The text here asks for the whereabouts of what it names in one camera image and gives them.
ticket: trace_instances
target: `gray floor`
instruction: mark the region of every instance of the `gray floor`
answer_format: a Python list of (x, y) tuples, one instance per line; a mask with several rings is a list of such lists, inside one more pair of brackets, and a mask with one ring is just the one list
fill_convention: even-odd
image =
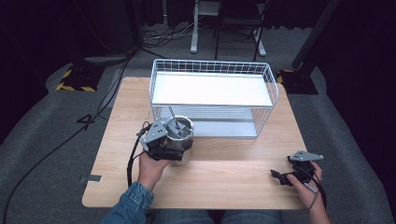
[[(265, 30), (262, 40), (268, 55), (260, 57), (258, 62), (269, 63), (274, 73), (290, 68), (309, 32), (309, 29)], [(213, 60), (215, 40), (212, 34), (210, 29), (200, 33), (196, 54), (190, 54), (189, 35), (150, 50), (172, 59)], [(221, 50), (219, 60), (251, 61), (252, 48), (239, 45), (233, 48), (238, 49)], [(139, 50), (124, 75), (148, 77), (155, 58)], [(56, 91), (67, 67), (68, 64), (48, 78), (49, 94), (20, 120), (0, 147), (1, 210), (23, 174), (81, 128), (82, 124), (76, 123), (78, 119), (96, 113), (120, 69), (120, 65), (108, 67), (97, 92)], [(326, 176), (324, 188), (332, 221), (394, 223), (383, 186), (327, 97), (325, 80), (318, 69), (312, 78), (319, 95), (289, 95), (289, 99), (306, 148), (326, 157), (319, 164)], [(102, 116), (108, 118), (110, 113), (111, 104)], [(108, 208), (84, 207), (81, 198), (85, 185), (79, 180), (90, 174), (105, 128), (106, 120), (97, 119), (87, 131), (79, 133), (38, 165), (12, 197), (7, 222), (98, 223)], [(284, 221), (308, 223), (305, 211), (285, 211)]]

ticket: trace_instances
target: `white wire basket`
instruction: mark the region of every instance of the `white wire basket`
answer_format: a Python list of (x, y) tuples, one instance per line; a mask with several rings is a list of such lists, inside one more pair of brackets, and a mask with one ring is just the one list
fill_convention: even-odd
[(153, 63), (149, 98), (162, 122), (186, 116), (194, 137), (256, 138), (278, 98), (268, 63), (160, 60)]

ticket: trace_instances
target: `jeans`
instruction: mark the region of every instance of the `jeans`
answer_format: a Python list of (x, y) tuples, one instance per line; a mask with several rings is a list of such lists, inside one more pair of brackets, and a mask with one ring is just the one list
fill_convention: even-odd
[[(152, 224), (214, 224), (206, 210), (161, 209), (153, 210)], [(221, 224), (281, 224), (282, 212), (272, 210), (228, 210)]]

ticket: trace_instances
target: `cable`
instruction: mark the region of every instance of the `cable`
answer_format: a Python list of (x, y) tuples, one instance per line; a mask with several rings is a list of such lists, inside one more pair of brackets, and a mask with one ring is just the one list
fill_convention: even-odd
[[(105, 110), (105, 108), (110, 104), (111, 100), (114, 98), (114, 96), (116, 95), (116, 92), (118, 90), (118, 88), (120, 87), (120, 82), (121, 82), (121, 78), (122, 75), (124, 73), (125, 67), (126, 65), (129, 63), (129, 61), (131, 61), (133, 55), (129, 55), (129, 57), (127, 58), (127, 60), (124, 62), (124, 64), (121, 66), (120, 71), (119, 71), (119, 76), (117, 77), (116, 81), (113, 83), (113, 85), (111, 85), (110, 90), (107, 92), (107, 95), (102, 99), (102, 101), (100, 102), (99, 106), (96, 109), (96, 113), (98, 114), (98, 116), (102, 119), (107, 119), (102, 117), (100, 114), (102, 113), (103, 110)], [(107, 96), (111, 93), (111, 91), (113, 90), (114, 86), (116, 86), (116, 89), (113, 91), (113, 94), (111, 95), (110, 99), (106, 102), (105, 105), (103, 105), (103, 102), (105, 101), (105, 99), (107, 98)]]
[(128, 160), (128, 166), (126, 168), (126, 179), (128, 180), (128, 188), (131, 187), (132, 185), (132, 167), (134, 166), (134, 159), (136, 159), (136, 157), (141, 155), (141, 154), (137, 156), (134, 155), (134, 153), (136, 152), (137, 144), (139, 143), (139, 140), (142, 137), (142, 135), (145, 134), (150, 127), (151, 124), (145, 121), (142, 125), (142, 129), (140, 129), (140, 132), (136, 134), (137, 139), (134, 142), (134, 149), (132, 150), (131, 157)]
[(147, 53), (149, 53), (149, 54), (153, 54), (153, 55), (158, 56), (158, 57), (160, 57), (160, 58), (162, 58), (162, 59), (167, 59), (167, 58), (163, 57), (161, 54), (154, 53), (154, 52), (152, 52), (152, 51), (150, 51), (150, 50), (148, 50), (148, 49), (144, 49), (144, 48), (142, 48), (142, 47), (140, 47), (140, 48), (141, 48), (143, 51), (145, 51), (145, 52), (147, 52)]
[(76, 5), (79, 13), (81, 14), (82, 18), (84, 19), (84, 21), (87, 23), (88, 28), (90, 28), (93, 36), (95, 37), (95, 39), (102, 45), (102, 47), (104, 47), (105, 49), (113, 52), (113, 53), (121, 53), (121, 54), (125, 54), (125, 53), (129, 53), (129, 51), (133, 50), (134, 48), (132, 48), (131, 50), (128, 51), (117, 51), (114, 50), (110, 47), (108, 47), (105, 43), (103, 43), (103, 41), (99, 38), (99, 36), (96, 34), (96, 32), (93, 30), (93, 28), (91, 27), (90, 23), (88, 22), (87, 17), (84, 15), (84, 12), (82, 11), (81, 7), (78, 5), (78, 3), (76, 2), (76, 0), (73, 0), (74, 4)]
[(134, 157), (134, 159), (138, 158), (140, 155), (142, 155), (143, 153), (146, 153), (146, 151), (142, 151), (139, 154), (137, 154), (137, 156)]
[(184, 32), (186, 32), (189, 28), (191, 28), (194, 25), (194, 22), (189, 24), (188, 26), (186, 26), (185, 28), (179, 29), (181, 31), (176, 31), (176, 28), (173, 28), (173, 31), (170, 34), (167, 34), (166, 32), (169, 29), (166, 29), (161, 35), (154, 35), (154, 36), (148, 36), (146, 38), (144, 38), (145, 40), (157, 40), (156, 44), (150, 44), (150, 43), (145, 43), (144, 46), (146, 48), (156, 48), (156, 47), (162, 47), (164, 45), (166, 45), (167, 43), (169, 43), (172, 40), (179, 40), (187, 35), (192, 35), (192, 33), (188, 33), (188, 34), (184, 34)]
[(315, 193), (315, 198), (314, 198), (314, 200), (312, 201), (311, 205), (309, 205), (308, 209), (306, 210), (306, 213), (307, 213), (307, 214), (309, 214), (309, 211), (311, 211), (312, 206), (314, 206), (314, 203), (317, 201), (318, 193), (317, 193), (317, 192), (314, 192), (314, 193)]
[(68, 137), (65, 141), (63, 141), (59, 146), (57, 146), (56, 148), (54, 148), (52, 151), (50, 151), (47, 155), (45, 155), (41, 160), (39, 160), (32, 168), (30, 168), (20, 179), (20, 181), (18, 181), (18, 183), (15, 185), (14, 189), (9, 193), (8, 197), (7, 197), (7, 202), (4, 208), (4, 212), (3, 212), (3, 224), (7, 223), (7, 210), (9, 207), (9, 203), (11, 202), (11, 198), (14, 195), (15, 191), (17, 190), (17, 188), (20, 186), (21, 182), (26, 178), (26, 176), (28, 176), (30, 173), (33, 172), (33, 170), (43, 161), (45, 160), (47, 157), (49, 157), (52, 153), (54, 153), (55, 151), (57, 151), (59, 148), (61, 148), (62, 146), (64, 146), (67, 142), (69, 142), (71, 139), (73, 139), (76, 135), (78, 135), (82, 130), (84, 130), (89, 124), (91, 124), (95, 119), (97, 118), (97, 116), (94, 116), (92, 120), (90, 120), (89, 122), (87, 122), (83, 127), (81, 127), (80, 129), (78, 129), (78, 131), (76, 131), (75, 133), (73, 133), (70, 137)]
[(321, 184), (321, 181), (320, 181), (320, 179), (319, 179), (319, 177), (317, 176), (317, 174), (316, 174), (316, 173), (314, 173), (314, 176), (316, 176), (316, 177), (317, 177), (317, 180), (318, 180), (319, 184)]
[(120, 76), (119, 76), (119, 81), (117, 84), (117, 88), (114, 90), (110, 100), (105, 104), (105, 106), (102, 109), (97, 109), (96, 115), (93, 117), (93, 119), (89, 120), (84, 126), (82, 126), (80, 129), (78, 129), (75, 133), (73, 133), (70, 137), (68, 137), (66, 140), (64, 140), (59, 146), (57, 146), (56, 148), (54, 148), (53, 150), (51, 150), (49, 153), (47, 153), (43, 158), (41, 158), (35, 165), (33, 165), (23, 176), (22, 178), (18, 181), (18, 183), (15, 185), (15, 187), (12, 189), (12, 191), (9, 193), (8, 197), (7, 197), (7, 201), (5, 204), (5, 208), (3, 211), (3, 224), (7, 224), (7, 211), (8, 211), (8, 207), (9, 204), (11, 202), (12, 196), (14, 195), (15, 191), (18, 189), (18, 187), (20, 186), (20, 184), (23, 182), (23, 180), (30, 174), (33, 172), (33, 170), (42, 162), (44, 161), (47, 157), (49, 157), (50, 155), (52, 155), (54, 152), (56, 152), (58, 149), (60, 149), (62, 146), (64, 146), (66, 143), (68, 143), (70, 140), (72, 140), (76, 135), (78, 135), (82, 130), (84, 130), (88, 125), (90, 125), (91, 123), (93, 123), (98, 117), (101, 117), (100, 114), (105, 110), (105, 108), (108, 106), (108, 104), (110, 103), (111, 99), (115, 96), (117, 89), (120, 85), (120, 78), (122, 77), (122, 74), (125, 70), (126, 65), (128, 64), (128, 62), (131, 60), (131, 58), (133, 57), (133, 54), (130, 54), (127, 58), (127, 60), (125, 61), (125, 63), (122, 65), (121, 69), (120, 69)]
[(311, 175), (309, 174), (305, 169), (299, 167), (299, 166), (293, 166), (293, 169), (298, 168), (300, 171), (303, 171), (306, 175), (308, 175), (312, 181), (317, 185), (318, 190), (320, 191), (320, 194), (322, 195), (322, 200), (324, 207), (327, 208), (327, 197), (326, 197), (326, 191), (324, 188), (321, 186), (321, 184)]

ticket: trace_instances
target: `denim sleeve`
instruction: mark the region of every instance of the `denim sleeve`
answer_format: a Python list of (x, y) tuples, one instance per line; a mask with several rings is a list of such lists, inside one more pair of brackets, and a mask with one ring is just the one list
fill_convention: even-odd
[(101, 223), (146, 223), (146, 210), (154, 194), (139, 182), (134, 182), (120, 197)]

